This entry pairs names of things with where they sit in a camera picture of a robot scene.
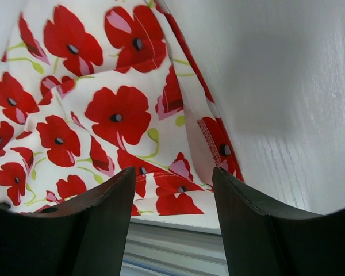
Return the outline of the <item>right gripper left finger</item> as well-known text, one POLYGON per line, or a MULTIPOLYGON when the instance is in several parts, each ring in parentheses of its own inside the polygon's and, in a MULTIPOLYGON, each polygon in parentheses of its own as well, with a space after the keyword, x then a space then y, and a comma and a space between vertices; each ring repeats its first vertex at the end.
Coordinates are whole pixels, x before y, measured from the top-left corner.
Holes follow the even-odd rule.
POLYGON ((135 184, 128 167, 39 212, 0 202, 0 275, 119 275, 135 184))

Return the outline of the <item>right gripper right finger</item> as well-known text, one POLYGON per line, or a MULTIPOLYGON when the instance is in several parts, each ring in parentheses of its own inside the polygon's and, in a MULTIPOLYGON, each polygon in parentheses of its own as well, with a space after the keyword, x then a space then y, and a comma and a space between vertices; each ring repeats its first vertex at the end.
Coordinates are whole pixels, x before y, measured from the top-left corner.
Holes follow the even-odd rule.
POLYGON ((307 212, 222 168, 213 186, 230 275, 345 275, 345 208, 307 212))

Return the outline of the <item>red poppy print skirt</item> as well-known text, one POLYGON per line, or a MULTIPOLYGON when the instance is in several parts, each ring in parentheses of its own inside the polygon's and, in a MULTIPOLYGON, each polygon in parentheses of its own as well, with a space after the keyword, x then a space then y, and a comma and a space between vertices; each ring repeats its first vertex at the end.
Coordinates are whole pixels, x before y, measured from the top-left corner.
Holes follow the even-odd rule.
POLYGON ((205 214, 241 178, 214 100, 156 1, 29 1, 0 63, 0 204, 40 211, 136 172, 132 216, 205 214))

